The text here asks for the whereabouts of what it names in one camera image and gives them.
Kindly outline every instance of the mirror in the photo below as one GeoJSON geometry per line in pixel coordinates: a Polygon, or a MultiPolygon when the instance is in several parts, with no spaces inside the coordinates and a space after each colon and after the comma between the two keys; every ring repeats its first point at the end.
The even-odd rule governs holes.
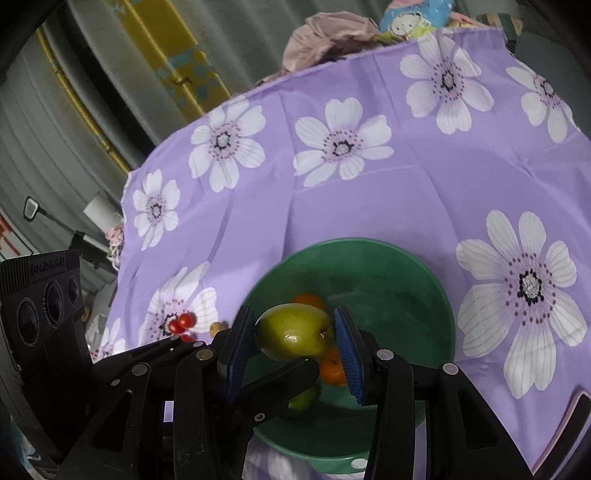
{"type": "Polygon", "coordinates": [[[27,197],[25,200],[25,209],[22,212],[23,217],[27,222],[32,222],[39,211],[39,203],[31,198],[27,197]]]}

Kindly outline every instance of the small round fruit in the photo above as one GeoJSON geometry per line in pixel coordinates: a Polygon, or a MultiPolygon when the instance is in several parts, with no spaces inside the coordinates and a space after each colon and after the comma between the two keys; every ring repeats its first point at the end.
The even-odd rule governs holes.
{"type": "Polygon", "coordinates": [[[329,385],[347,386],[347,377],[336,347],[332,347],[320,359],[320,378],[329,385]]]}
{"type": "Polygon", "coordinates": [[[177,322],[184,329],[189,329],[195,326],[195,316],[190,312],[184,312],[178,316],[177,322]]]}
{"type": "Polygon", "coordinates": [[[302,303],[304,305],[310,305],[311,307],[316,307],[317,309],[326,311],[326,303],[322,300],[318,295],[314,295],[313,293],[301,293],[296,295],[291,300],[292,303],[302,303]]]}
{"type": "Polygon", "coordinates": [[[168,323],[168,331],[173,335],[180,335],[185,331],[183,327],[179,324],[178,320],[171,320],[168,323]]]}
{"type": "Polygon", "coordinates": [[[288,361],[299,356],[320,357],[334,342],[332,318],[326,312],[303,305],[277,305],[256,323],[255,344],[267,357],[288,361]]]}
{"type": "Polygon", "coordinates": [[[223,322],[213,322],[209,327],[209,335],[215,337],[218,332],[227,329],[228,327],[223,322]]]}
{"type": "Polygon", "coordinates": [[[312,385],[308,390],[304,390],[299,395],[290,400],[287,407],[286,417],[296,417],[304,413],[320,396],[321,386],[318,383],[312,385]]]}

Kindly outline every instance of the camera lens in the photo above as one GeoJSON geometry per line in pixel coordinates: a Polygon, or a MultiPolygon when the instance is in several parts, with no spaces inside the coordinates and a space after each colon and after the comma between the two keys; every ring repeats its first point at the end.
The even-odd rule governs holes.
{"type": "Polygon", "coordinates": [[[76,303],[78,300],[78,295],[80,294],[80,290],[78,289],[78,283],[73,278],[70,279],[70,283],[68,285],[68,295],[70,297],[70,301],[72,303],[76,303]]]}
{"type": "Polygon", "coordinates": [[[27,343],[35,343],[39,335],[37,312],[29,300],[25,300],[18,308],[18,331],[27,343]]]}
{"type": "Polygon", "coordinates": [[[64,310],[64,302],[57,284],[50,283],[45,293],[45,309],[52,325],[57,325],[64,310]]]}

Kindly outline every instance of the black camera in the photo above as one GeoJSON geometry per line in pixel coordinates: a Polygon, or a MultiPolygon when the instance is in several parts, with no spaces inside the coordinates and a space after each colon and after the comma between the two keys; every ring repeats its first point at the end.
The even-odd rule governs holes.
{"type": "Polygon", "coordinates": [[[76,250],[0,263],[0,399],[51,478],[85,425],[92,362],[76,250]]]}

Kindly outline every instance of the white flower pattern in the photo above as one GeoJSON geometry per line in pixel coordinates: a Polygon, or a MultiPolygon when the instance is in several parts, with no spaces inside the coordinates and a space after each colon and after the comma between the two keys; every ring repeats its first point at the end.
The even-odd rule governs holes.
{"type": "Polygon", "coordinates": [[[219,106],[209,112],[209,125],[197,127],[191,136],[196,145],[189,157],[194,179],[204,176],[211,167],[209,183],[214,192],[233,189],[240,173],[238,162],[246,168],[257,168],[265,161],[265,151],[250,137],[265,128],[262,106],[249,109],[244,96],[227,104],[226,112],[219,106]]]}
{"type": "Polygon", "coordinates": [[[120,328],[121,318],[118,318],[113,322],[111,330],[109,330],[108,327],[105,327],[105,331],[103,332],[103,338],[100,341],[98,360],[102,360],[103,358],[107,358],[108,356],[117,355],[119,353],[125,352],[125,339],[117,339],[120,328]]]}
{"type": "Polygon", "coordinates": [[[573,112],[564,103],[550,83],[525,63],[518,61],[520,67],[507,67],[507,74],[531,90],[521,97],[521,108],[526,113],[531,125],[540,126],[547,119],[547,128],[554,143],[561,143],[568,133],[567,119],[579,130],[574,123],[573,112]]]}
{"type": "Polygon", "coordinates": [[[490,92],[474,78],[480,67],[449,37],[429,33],[418,40],[420,55],[405,56],[400,71],[417,80],[407,90],[406,101],[415,118],[429,115],[439,105],[436,122],[447,135],[472,127],[468,105],[479,112],[492,109],[490,92]]]}
{"type": "Polygon", "coordinates": [[[518,330],[504,364],[504,374],[515,398],[532,385],[545,390],[556,368],[554,334],[569,346],[583,341],[587,323],[575,301],[562,288],[572,286],[577,269],[562,241],[542,250],[546,231],[540,218],[525,212],[519,219],[518,242],[507,217],[498,210],[486,217],[492,247],[478,239],[461,242],[457,261],[477,280],[457,314],[464,333],[463,351],[477,358],[492,352],[511,326],[518,330]]]}
{"type": "Polygon", "coordinates": [[[142,250],[155,247],[160,242],[164,229],[171,232],[178,226],[178,215],[174,209],[180,200],[180,191],[176,180],[170,180],[162,188],[162,172],[160,169],[148,173],[144,179],[142,190],[134,192],[134,206],[139,215],[134,225],[140,237],[145,236],[142,250]]]}
{"type": "Polygon", "coordinates": [[[121,193],[121,211],[123,211],[123,224],[127,223],[127,216],[125,215],[125,209],[123,208],[123,201],[125,200],[125,195],[127,195],[127,189],[129,188],[129,184],[131,184],[131,176],[132,171],[127,174],[127,180],[125,180],[125,185],[123,185],[123,192],[121,193]]]}
{"type": "Polygon", "coordinates": [[[307,174],[304,187],[329,179],[335,171],[343,180],[356,178],[365,160],[382,160],[393,155],[392,131],[384,115],[376,115],[357,126],[363,115],[361,103],[353,97],[344,102],[332,99],[324,109],[328,128],[318,119],[305,116],[295,123],[295,132],[308,147],[294,157],[295,175],[307,174]]]}
{"type": "Polygon", "coordinates": [[[217,322],[215,289],[204,288],[190,302],[208,269],[209,262],[202,263],[191,272],[184,267],[156,290],[150,300],[146,318],[139,329],[138,346],[171,336],[172,333],[168,329],[170,322],[177,320],[179,315],[185,312],[193,313],[195,325],[186,329],[184,334],[209,332],[211,324],[217,322]]]}

